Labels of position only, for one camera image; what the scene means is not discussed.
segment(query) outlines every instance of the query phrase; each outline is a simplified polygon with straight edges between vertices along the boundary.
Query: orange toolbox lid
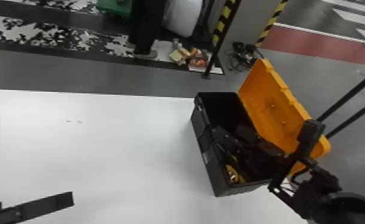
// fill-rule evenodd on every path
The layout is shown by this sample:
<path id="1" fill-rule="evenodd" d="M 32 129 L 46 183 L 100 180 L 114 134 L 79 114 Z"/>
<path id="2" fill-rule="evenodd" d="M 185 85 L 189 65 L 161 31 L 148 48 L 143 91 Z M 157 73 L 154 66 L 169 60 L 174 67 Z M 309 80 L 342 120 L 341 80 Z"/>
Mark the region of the orange toolbox lid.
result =
<path id="1" fill-rule="evenodd" d="M 238 96 L 260 136 L 287 154 L 296 150 L 299 131 L 304 121 L 311 117 L 268 60 L 259 59 L 255 62 Z M 310 156 L 317 159 L 330 150 L 331 144 L 323 135 Z M 297 163 L 291 174 L 304 168 L 303 164 Z"/>

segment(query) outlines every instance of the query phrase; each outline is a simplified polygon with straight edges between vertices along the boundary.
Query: yellow and black striped pole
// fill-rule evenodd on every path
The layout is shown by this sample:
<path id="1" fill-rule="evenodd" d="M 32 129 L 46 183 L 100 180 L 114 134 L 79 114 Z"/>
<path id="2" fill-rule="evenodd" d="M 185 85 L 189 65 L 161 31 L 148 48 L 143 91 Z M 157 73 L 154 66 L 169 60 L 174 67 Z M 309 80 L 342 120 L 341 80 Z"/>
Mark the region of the yellow and black striped pole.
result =
<path id="1" fill-rule="evenodd" d="M 223 45 L 225 36 L 229 30 L 229 27 L 232 24 L 232 20 L 235 17 L 235 14 L 241 4 L 242 0 L 227 0 L 224 4 L 223 10 L 221 12 L 219 21 L 217 23 L 217 27 L 213 33 L 213 53 L 211 55 L 210 61 L 207 64 L 206 71 L 202 74 L 202 78 L 208 79 L 210 77 L 210 71 L 213 67 L 213 64 L 217 58 L 217 54 L 220 51 L 221 46 Z"/>
<path id="2" fill-rule="evenodd" d="M 267 22 L 266 28 L 263 30 L 263 32 L 261 33 L 257 43 L 255 44 L 256 47 L 261 46 L 261 43 L 263 43 L 264 39 L 269 34 L 270 29 L 273 27 L 273 24 L 277 21 L 279 15 L 281 14 L 282 10 L 285 8 L 285 5 L 286 5 L 287 2 L 288 2 L 288 0 L 282 0 L 282 2 L 277 6 L 277 8 L 274 11 L 273 16 Z"/>

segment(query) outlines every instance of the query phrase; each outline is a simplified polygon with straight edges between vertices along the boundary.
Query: toolbox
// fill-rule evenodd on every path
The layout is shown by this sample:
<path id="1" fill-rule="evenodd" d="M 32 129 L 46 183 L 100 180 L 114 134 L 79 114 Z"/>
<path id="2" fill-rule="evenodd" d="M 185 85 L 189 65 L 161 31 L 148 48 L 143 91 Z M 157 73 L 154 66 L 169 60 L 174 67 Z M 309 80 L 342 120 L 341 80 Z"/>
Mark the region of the toolbox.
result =
<path id="1" fill-rule="evenodd" d="M 277 169 L 273 164 L 296 150 L 308 119 L 267 60 L 256 61 L 237 94 L 198 93 L 191 122 L 214 194 L 238 194 L 268 184 Z M 319 158 L 329 151 L 322 136 L 310 155 Z M 302 169 L 297 163 L 291 174 Z"/>

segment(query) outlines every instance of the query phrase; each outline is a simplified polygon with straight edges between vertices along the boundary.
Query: black pants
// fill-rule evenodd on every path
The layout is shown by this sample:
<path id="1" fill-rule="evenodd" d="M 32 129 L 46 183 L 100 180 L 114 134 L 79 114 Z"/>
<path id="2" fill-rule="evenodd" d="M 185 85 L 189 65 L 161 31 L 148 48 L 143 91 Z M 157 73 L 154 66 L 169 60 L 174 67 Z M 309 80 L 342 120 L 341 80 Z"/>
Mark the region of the black pants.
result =
<path id="1" fill-rule="evenodd" d="M 167 0 L 132 1 L 132 23 L 128 42 L 136 45 L 135 54 L 149 54 L 160 32 Z"/>

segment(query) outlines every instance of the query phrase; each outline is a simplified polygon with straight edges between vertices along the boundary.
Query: white table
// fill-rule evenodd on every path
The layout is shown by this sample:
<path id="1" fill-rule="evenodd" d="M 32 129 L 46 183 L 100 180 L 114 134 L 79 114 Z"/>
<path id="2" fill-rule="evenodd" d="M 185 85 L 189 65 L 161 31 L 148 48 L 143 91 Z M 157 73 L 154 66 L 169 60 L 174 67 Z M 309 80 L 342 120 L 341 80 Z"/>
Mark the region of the white table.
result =
<path id="1" fill-rule="evenodd" d="M 0 201 L 65 191 L 34 224 L 306 223 L 266 187 L 216 198 L 190 123 L 193 100 L 0 91 Z"/>

